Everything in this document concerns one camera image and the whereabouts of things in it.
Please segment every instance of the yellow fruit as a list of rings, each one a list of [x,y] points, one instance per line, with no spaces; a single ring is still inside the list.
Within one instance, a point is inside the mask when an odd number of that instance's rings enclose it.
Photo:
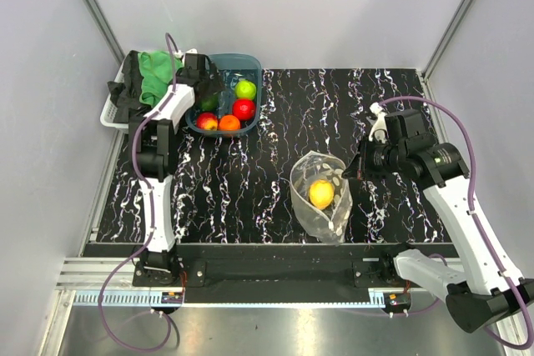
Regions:
[[[310,186],[310,202],[319,210],[328,208],[334,200],[334,185],[320,179]]]

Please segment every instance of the orange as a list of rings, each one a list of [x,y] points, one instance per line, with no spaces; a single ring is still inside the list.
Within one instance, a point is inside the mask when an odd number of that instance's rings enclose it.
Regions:
[[[220,131],[235,131],[236,129],[240,128],[241,123],[239,122],[238,118],[232,116],[231,114],[228,116],[224,116],[219,120]]]

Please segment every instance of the marble pattern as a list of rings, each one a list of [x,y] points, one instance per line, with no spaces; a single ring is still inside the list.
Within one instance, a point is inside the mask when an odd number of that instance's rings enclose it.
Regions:
[[[316,243],[295,218],[290,170],[310,150],[348,163],[366,128],[369,106],[381,99],[423,95],[415,70],[264,70],[258,127],[242,138],[206,138],[179,131],[179,166],[171,191],[181,243]],[[397,103],[421,109],[423,103]],[[125,140],[117,161],[98,242],[139,243],[143,203],[128,165]],[[398,174],[351,183],[354,207],[348,243],[450,242],[416,185]]]

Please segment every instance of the blue plastic bin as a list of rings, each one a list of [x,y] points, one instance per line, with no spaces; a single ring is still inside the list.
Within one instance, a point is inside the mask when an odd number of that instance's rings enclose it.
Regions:
[[[212,62],[217,65],[226,89],[219,94],[219,104],[212,112],[218,119],[227,114],[232,114],[232,106],[236,100],[235,85],[242,79],[251,81],[256,85],[256,114],[249,121],[241,122],[241,129],[236,131],[209,131],[200,129],[195,125],[199,114],[203,113],[198,106],[193,106],[185,114],[185,122],[188,127],[197,133],[202,133],[207,137],[240,137],[255,127],[259,121],[261,108],[261,64],[252,56],[238,53],[221,53],[209,55]]]

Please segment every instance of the transparent plastic bag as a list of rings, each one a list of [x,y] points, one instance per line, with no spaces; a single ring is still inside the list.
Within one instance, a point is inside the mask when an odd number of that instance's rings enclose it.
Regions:
[[[291,169],[290,186],[293,210],[306,232],[323,243],[343,243],[352,209],[349,183],[341,178],[345,164],[338,158],[309,152]],[[319,210],[310,203],[310,185],[324,179],[334,185],[334,201]]]

